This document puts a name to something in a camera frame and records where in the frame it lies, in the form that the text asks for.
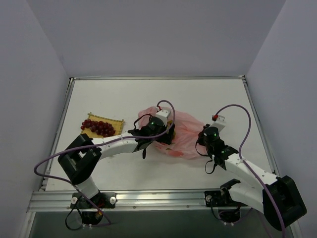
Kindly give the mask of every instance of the white wall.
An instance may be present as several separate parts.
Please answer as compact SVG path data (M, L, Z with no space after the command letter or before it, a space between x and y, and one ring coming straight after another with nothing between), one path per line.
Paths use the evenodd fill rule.
M247 74L280 171L306 203L304 238L317 233L316 10L315 0L287 0Z
M25 0L0 3L0 237L17 237L33 166L49 154L68 84L64 68Z
M285 0L28 0L70 76L246 74Z

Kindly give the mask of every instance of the pink plastic bag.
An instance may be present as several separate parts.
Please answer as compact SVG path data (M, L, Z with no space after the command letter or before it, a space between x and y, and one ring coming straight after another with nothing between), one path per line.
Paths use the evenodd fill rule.
M144 114L151 114L155 116L157 110L155 107L147 108L143 111L140 111L138 116L139 118ZM173 112L171 112L170 121L173 119ZM149 122L149 117L143 117L139 120L139 127L145 126ZM198 133L202 131L204 124L196 120L193 116L188 113L182 113L176 111L175 117L175 131L174 138L171 145L164 143L154 142L154 146L161 152L175 156L183 157L185 159L193 159L199 157L195 149L195 144L198 139ZM205 154L206 149L197 145L197 150L200 153Z

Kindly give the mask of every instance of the robotic arm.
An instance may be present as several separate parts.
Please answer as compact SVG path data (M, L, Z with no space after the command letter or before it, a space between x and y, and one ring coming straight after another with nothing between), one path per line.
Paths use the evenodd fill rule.
M110 203L111 200L100 193L91 177L91 173L97 162L116 154L140 150L143 150L144 159L146 156L146 148L153 141L171 144L174 134L174 125L168 129L167 133L157 137L157 135L167 130L169 116L169 110L160 110L155 116L149 119L146 126L143 126L141 129L135 128L129 130L118 136L92 139L86 134L81 134L69 145L68 149L85 145L101 144L108 141L113 142L101 147L61 155L58 158L58 162L72 184L101 208L106 200L108 202L110 201ZM213 197L211 205L215 206L217 201L221 201L222 204L227 205L232 204L232 202L246 204L264 213L269 223L277 230L281 230L275 208L261 183L259 183L254 174L251 173L247 165L243 163L245 158L241 160L238 151L226 145L225 142L220 139L219 132L225 127L224 117L218 116L215 119L213 118L213 121L211 126L209 124L204 126L204 129L199 133L197 143L205 146L208 156L214 160L215 165L235 174L237 179L223 184L220 187L220 196ZM290 177L284 176L280 178L262 170L251 162L248 162L248 165L268 188L282 215L285 227L306 214L306 207L294 181ZM86 218L86 221L83 220L85 224L97 224L102 219L102 216L100 214L99 216L91 215L91 213L88 212L86 213Z
M81 134L69 145L67 149L92 144L97 145L108 141L115 142L101 147L94 147L61 155L58 158L58 162L66 172L72 184L89 199L93 198L100 193L91 177L91 174L99 160L116 154L136 152L140 150L143 150L144 159L146 156L146 148L153 141L171 144L175 125L173 125L164 135L155 137L156 135L166 131L170 113L171 112L169 110L160 110L154 117L150 118L146 126L143 126L141 129L135 128L133 130L129 130L122 135L92 139L86 134Z
M220 187L221 196L216 199L224 201L225 204L233 201L246 204L263 213L268 222L280 231L281 224L276 210L264 187L250 171L251 168L273 197L285 227L304 216L307 210L295 182L289 176L280 178L264 171L250 161L247 162L250 167L248 168L243 161L246 159L240 159L238 150L226 145L219 137L219 132L224 128L224 118L219 116L213 120L220 121L221 126L219 123L204 126L203 131L199 134L198 143L205 146L207 154L214 160L215 165L237 177Z

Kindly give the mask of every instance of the aluminum frame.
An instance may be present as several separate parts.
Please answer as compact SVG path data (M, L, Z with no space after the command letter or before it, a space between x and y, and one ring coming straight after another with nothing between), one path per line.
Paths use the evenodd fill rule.
M261 122L252 102L248 85L244 75L241 76L186 76L186 77L103 77L103 76L88 76L88 77L74 77L70 79L69 87L66 92L65 103L58 124L55 140L52 146L51 154L54 154L57 148L60 132L67 113L69 101L73 91L74 84L77 80L188 80L188 79L238 79L242 80L244 87L257 123L258 130L261 135L262 143L273 172L277 175L278 169L273 153L269 147L265 134L262 130ZM50 173L52 162L48 163L46 174ZM43 191L46 188L47 180L44 179L41 188L38 192L33 192L30 199L30 204L27 210L25 223L20 232L20 238L28 238L31 227L34 221L36 212L61 212L68 211L70 199L75 191ZM205 206L204 191L208 189L193 189L193 190L140 190L140 191L111 191L117 193L116 209L104 209L108 212L115 211L146 211L146 210L204 210L210 209ZM302 238L302 233L298 221L290 225L292 235L297 238Z

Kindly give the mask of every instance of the table surface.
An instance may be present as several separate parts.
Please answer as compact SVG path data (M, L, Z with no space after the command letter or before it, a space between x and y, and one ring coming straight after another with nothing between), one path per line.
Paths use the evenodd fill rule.
M64 150L81 132L80 125L92 114L124 119L123 132L133 128L138 112L166 99L175 109L187 112L203 123L212 123L211 116L223 106L240 104L252 116L252 128L242 154L245 158L270 171L268 158L255 123L250 102L242 80L193 79L193 80L78 80L75 81L66 117L56 151ZM228 108L221 115L226 117L226 128L221 139L238 148L244 138L248 119L240 108ZM206 157L187 160L160 153L153 145L142 151L124 153L98 162L92 177L100 190L172 190L219 188L236 178L217 167L212 175L205 173ZM52 162L51 175L67 178L57 158ZM46 190L74 190L62 181L50 178Z

